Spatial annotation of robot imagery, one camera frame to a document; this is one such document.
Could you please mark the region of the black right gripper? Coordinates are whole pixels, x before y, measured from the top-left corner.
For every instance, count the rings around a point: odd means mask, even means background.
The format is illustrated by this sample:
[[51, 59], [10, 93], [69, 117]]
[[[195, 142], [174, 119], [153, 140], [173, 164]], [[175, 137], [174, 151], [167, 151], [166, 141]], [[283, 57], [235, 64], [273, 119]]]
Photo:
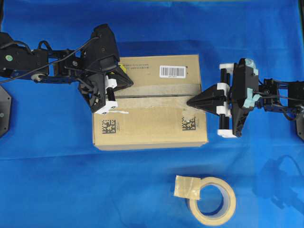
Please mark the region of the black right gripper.
[[217, 134], [223, 138], [241, 137], [246, 118], [259, 100], [259, 71], [252, 59], [220, 64], [220, 82], [188, 100], [190, 107], [219, 115]]

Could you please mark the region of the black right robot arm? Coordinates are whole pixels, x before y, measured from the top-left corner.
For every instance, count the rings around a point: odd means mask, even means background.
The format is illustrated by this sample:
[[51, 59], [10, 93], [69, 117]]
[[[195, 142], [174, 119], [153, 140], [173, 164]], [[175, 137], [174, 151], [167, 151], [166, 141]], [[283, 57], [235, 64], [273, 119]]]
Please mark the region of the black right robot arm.
[[259, 80], [254, 61], [220, 64], [220, 82], [187, 101], [192, 108], [219, 117], [218, 135], [241, 137], [247, 116], [254, 108], [282, 113], [296, 124], [297, 135], [304, 137], [304, 83], [274, 79]]

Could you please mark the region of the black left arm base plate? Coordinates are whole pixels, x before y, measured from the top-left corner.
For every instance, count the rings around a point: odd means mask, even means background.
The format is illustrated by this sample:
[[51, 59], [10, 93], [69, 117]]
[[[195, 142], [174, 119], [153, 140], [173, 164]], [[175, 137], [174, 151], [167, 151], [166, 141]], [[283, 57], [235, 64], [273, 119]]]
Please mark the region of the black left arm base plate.
[[9, 130], [10, 110], [11, 96], [0, 86], [0, 137]]

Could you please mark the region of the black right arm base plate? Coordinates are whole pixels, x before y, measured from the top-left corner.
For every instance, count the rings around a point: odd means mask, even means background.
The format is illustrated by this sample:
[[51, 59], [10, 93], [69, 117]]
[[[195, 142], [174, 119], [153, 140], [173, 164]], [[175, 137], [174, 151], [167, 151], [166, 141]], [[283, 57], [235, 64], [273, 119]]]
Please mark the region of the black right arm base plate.
[[304, 115], [300, 114], [296, 120], [296, 133], [304, 141]]

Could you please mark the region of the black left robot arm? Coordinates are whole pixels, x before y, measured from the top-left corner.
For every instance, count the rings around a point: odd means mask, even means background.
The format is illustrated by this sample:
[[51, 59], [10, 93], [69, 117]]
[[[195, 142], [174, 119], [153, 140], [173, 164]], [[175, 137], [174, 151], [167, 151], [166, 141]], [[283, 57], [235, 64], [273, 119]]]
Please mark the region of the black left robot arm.
[[53, 50], [45, 40], [31, 50], [8, 33], [0, 34], [0, 75], [4, 82], [16, 79], [40, 84], [71, 84], [92, 113], [107, 114], [118, 107], [115, 91], [133, 86], [120, 64], [114, 33], [108, 24], [94, 28], [90, 39], [77, 50]]

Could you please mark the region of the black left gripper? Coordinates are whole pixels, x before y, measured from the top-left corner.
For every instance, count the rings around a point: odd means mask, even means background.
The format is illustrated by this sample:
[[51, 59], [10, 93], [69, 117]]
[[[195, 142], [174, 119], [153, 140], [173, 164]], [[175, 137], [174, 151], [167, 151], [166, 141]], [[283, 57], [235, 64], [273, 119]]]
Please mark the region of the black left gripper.
[[101, 24], [93, 29], [91, 39], [81, 50], [82, 74], [78, 90], [89, 105], [91, 112], [96, 113], [105, 104], [105, 78], [113, 71], [117, 86], [115, 91], [133, 86], [126, 68], [118, 64], [119, 52], [114, 33], [108, 24]]

